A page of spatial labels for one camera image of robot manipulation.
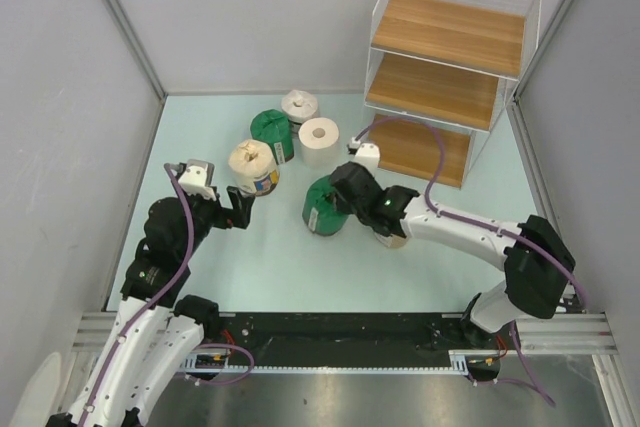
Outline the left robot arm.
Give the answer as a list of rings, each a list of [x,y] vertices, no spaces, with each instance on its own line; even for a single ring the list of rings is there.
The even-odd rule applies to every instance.
[[[144,426],[178,367],[197,346],[214,344],[223,327],[216,303],[181,297],[188,263],[212,229],[248,227],[255,202],[236,187],[232,205],[215,189],[154,202],[127,269],[109,337],[83,390],[50,426]]]

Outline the cream cartoon roll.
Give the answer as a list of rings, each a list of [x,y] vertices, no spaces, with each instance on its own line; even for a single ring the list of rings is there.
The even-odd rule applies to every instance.
[[[279,182],[279,169],[268,144],[258,140],[245,140],[229,155],[237,187],[244,193],[265,196]]]

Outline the unwrapped white paper roll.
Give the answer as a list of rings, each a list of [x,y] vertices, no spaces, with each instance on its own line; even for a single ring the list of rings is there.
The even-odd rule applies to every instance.
[[[307,120],[298,131],[303,162],[310,168],[324,168],[339,156],[340,131],[331,119]]]

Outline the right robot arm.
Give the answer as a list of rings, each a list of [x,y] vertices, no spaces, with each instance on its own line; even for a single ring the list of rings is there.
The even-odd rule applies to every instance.
[[[382,188],[362,165],[347,162],[329,177],[337,210],[355,216],[380,238],[427,240],[479,258],[502,272],[476,294],[460,320],[463,340],[486,348],[507,324],[529,315],[550,319],[571,283],[576,262],[550,222],[521,223],[470,216],[403,186]]]

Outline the green paper roll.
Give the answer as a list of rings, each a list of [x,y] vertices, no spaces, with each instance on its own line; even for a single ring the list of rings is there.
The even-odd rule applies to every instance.
[[[337,210],[335,189],[329,175],[317,179],[308,188],[302,210],[302,219],[310,232],[319,236],[332,236],[345,225],[348,215]]]

